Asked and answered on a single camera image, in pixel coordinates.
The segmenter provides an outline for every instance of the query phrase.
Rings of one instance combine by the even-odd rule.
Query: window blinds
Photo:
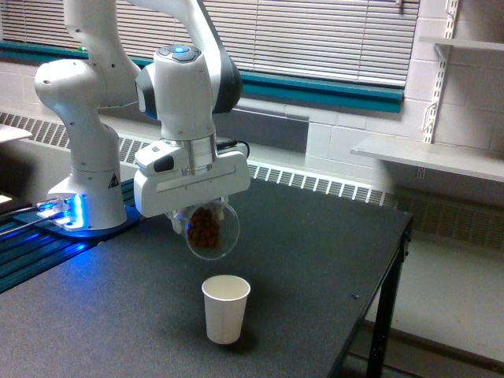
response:
[[[404,86],[420,0],[204,0],[226,49],[242,70]],[[152,57],[190,43],[173,18],[117,0],[126,51]],[[2,0],[4,39],[78,47],[63,23],[62,0]]]

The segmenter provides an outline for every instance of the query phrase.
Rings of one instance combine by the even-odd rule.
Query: window sill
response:
[[[86,59],[87,52],[31,43],[1,41],[0,58],[48,62],[61,58]],[[132,60],[140,67],[152,62],[151,59],[146,58],[132,57]],[[311,106],[340,106],[399,113],[404,97],[404,90],[400,89],[333,83],[247,71],[242,71],[241,75],[245,96],[256,95],[289,99]]]

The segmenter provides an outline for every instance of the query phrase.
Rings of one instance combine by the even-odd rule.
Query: table leg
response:
[[[387,350],[388,335],[391,330],[392,315],[394,314],[395,298],[401,276],[402,263],[406,254],[408,233],[403,238],[400,251],[395,257],[391,270],[387,274],[381,287],[378,312],[376,313],[375,327],[372,334],[371,351],[369,352],[368,371],[366,378],[381,376],[384,366],[385,352]]]

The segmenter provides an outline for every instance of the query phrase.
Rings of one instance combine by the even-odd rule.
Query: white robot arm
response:
[[[37,95],[63,120],[71,146],[70,176],[49,197],[73,202],[69,217],[54,222],[67,231],[113,228],[126,221],[119,143],[117,133],[99,120],[98,108],[136,102],[139,68],[120,44],[115,1],[65,0],[64,9],[65,26],[87,47],[89,59],[52,61],[35,75]]]
[[[187,29],[203,52],[212,84],[213,112],[229,112],[242,93],[242,80],[226,52],[202,0],[128,0],[131,4],[166,13]]]
[[[135,203],[145,217],[166,213],[179,232],[184,207],[250,186],[246,155],[217,151],[212,118],[238,102],[241,77],[201,0],[128,1],[177,18],[195,44],[160,48],[136,79],[140,110],[161,121],[161,140],[135,156]]]

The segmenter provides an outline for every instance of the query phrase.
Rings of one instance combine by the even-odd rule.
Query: radiator vent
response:
[[[55,124],[9,113],[0,113],[0,124],[6,124],[15,128],[22,128],[23,130],[32,133],[32,136],[29,137],[28,140],[33,142],[64,149],[70,148],[69,135],[63,124]],[[126,135],[120,135],[120,161],[127,165],[134,165],[136,152],[151,142],[152,141],[148,139],[139,139],[136,137],[132,138]]]
[[[22,128],[32,133],[30,143],[68,149],[69,137],[62,124],[0,113],[0,124]],[[135,153],[153,142],[130,135],[120,135],[120,161],[134,165]],[[504,215],[483,207],[456,202],[441,202],[434,198],[411,198],[395,195],[363,183],[249,161],[250,176],[256,180],[298,187],[326,195],[385,206],[414,214],[413,228],[429,234],[461,240],[478,246],[501,250],[504,247]]]

